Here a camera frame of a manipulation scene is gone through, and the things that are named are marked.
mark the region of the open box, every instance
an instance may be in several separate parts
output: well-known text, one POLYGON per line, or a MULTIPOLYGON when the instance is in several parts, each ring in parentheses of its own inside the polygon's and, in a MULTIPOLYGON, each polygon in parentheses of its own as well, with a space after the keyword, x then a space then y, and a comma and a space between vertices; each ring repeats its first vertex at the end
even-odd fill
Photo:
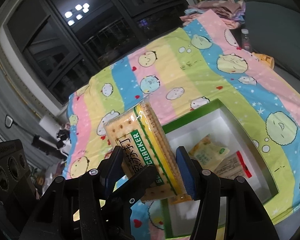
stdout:
MULTIPOLYGON (((247 181, 265 204, 278 194, 278 188, 261 154, 246 131, 219 100, 201 106, 163 126, 173 152, 184 146, 189 152, 203 137, 210 134, 216 144, 226 146, 230 153, 240 151, 252 174, 247 181)), ((189 236, 194 227, 199 201, 169 204, 161 201, 166 239, 189 236)), ((226 197, 221 197, 219 227, 226 222, 226 197)))

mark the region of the speaker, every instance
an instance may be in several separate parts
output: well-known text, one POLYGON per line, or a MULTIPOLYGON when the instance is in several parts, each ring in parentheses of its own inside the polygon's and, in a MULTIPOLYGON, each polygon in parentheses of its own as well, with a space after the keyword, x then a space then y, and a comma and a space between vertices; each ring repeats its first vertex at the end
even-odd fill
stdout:
POLYGON ((0 228, 18 239, 37 200, 20 140, 0 142, 0 228))

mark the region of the pink cloth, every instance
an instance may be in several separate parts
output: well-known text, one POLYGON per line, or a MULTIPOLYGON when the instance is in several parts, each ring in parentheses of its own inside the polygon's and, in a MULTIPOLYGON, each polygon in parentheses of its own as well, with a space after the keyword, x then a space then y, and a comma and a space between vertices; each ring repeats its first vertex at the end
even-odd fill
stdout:
MULTIPOLYGON (((183 26, 187 26, 189 23, 191 23, 193 20, 197 19, 201 14, 200 13, 194 13, 190 15, 184 15, 180 16, 181 21, 183 21, 183 26)), ((237 29, 241 26, 239 22, 229 20, 229 19, 224 19, 221 18, 221 20, 226 24, 228 29, 237 29)))
POLYGON ((233 3, 229 1, 207 1, 190 5, 189 8, 211 9, 218 15, 226 18, 233 18, 236 12, 241 10, 241 5, 239 3, 233 3))

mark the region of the yellow packaging stripe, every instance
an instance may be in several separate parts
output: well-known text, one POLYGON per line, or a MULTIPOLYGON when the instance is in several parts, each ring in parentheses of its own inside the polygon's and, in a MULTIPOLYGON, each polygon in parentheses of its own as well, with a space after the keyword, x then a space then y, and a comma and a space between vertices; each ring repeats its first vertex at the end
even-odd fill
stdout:
MULTIPOLYGON (((149 127, 149 124, 147 123, 145 114, 141 110, 140 104, 135 106, 135 110, 136 110, 136 116, 139 119, 140 124, 143 125, 144 127, 149 127)), ((154 135, 151 132, 147 132, 145 129, 143 129, 143 130, 146 133, 146 135, 148 136, 148 138, 154 148, 154 151, 155 151, 154 154, 156 155, 159 163, 161 164, 163 171, 166 173, 167 179, 171 182, 173 189, 175 190, 177 195, 182 194, 183 192, 181 191, 181 188, 180 188, 176 178, 173 176, 173 173, 172 173, 156 139, 154 138, 154 135)))

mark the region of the green label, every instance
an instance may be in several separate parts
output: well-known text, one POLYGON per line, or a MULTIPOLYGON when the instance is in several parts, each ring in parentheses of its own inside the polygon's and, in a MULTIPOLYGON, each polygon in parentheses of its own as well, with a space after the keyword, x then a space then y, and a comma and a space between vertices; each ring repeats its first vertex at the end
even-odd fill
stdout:
MULTIPOLYGON (((151 156, 149 155, 149 152, 148 152, 147 148, 145 147, 138 130, 134 130, 130 134, 131 134, 145 164, 154 165, 153 160, 152 160, 151 156)), ((160 177, 159 173, 157 174, 155 183, 157 186, 164 185, 164 182, 163 182, 162 178, 160 177)))

